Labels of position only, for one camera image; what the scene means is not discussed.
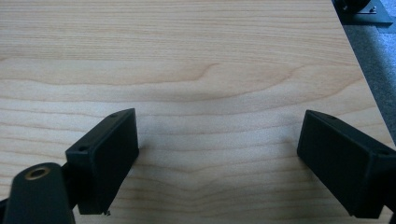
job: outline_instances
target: wood grain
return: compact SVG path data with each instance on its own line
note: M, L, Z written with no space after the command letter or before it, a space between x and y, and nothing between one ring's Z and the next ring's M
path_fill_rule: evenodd
M349 217L296 157L306 109L394 147L331 1L2 1L0 196L106 115L141 155L78 223L386 223Z

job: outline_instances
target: light wood surface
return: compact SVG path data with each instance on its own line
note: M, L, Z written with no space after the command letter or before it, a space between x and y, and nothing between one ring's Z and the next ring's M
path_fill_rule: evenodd
M78 223L362 223L296 157L306 109L393 147L330 0L0 2L0 197L134 107L141 155Z

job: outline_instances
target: black clamp jaw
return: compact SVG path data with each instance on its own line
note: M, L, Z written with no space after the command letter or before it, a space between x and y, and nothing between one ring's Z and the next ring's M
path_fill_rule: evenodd
M351 216L379 218L384 205L396 212L396 151L374 138L307 110L297 154Z
M0 223L75 223L82 215L107 214L139 149L134 109L114 113L65 152L67 163L41 163L15 176L0 202Z

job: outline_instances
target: gray floor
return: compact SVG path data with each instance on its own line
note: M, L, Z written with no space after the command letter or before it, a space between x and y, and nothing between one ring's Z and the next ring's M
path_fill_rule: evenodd
M396 23L396 1L381 0ZM375 26L344 26L373 96L396 143L396 34Z

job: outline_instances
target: wooden board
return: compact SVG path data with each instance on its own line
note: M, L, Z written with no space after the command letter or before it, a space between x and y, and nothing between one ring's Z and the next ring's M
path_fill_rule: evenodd
M134 107L141 155L78 223L362 223L296 157L306 109L393 147L324 0L0 3L0 197Z

